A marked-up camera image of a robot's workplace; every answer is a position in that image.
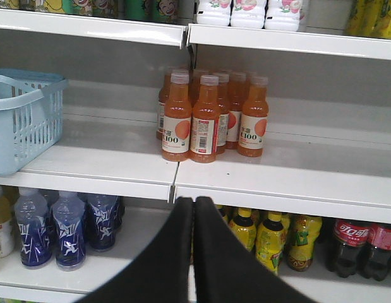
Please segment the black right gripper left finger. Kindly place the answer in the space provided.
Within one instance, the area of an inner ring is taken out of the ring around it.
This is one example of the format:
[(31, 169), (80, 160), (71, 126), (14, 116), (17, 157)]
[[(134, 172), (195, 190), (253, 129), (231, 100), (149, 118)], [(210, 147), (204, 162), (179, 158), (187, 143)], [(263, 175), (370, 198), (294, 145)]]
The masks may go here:
[(193, 200), (178, 198), (146, 248), (79, 302), (188, 302)]

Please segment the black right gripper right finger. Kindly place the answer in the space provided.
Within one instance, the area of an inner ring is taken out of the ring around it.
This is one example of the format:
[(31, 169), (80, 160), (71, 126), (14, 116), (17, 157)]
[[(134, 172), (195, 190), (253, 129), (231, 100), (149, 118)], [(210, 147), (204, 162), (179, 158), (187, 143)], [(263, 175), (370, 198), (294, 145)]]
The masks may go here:
[(206, 196), (195, 202), (193, 259), (198, 302), (313, 302), (260, 264)]

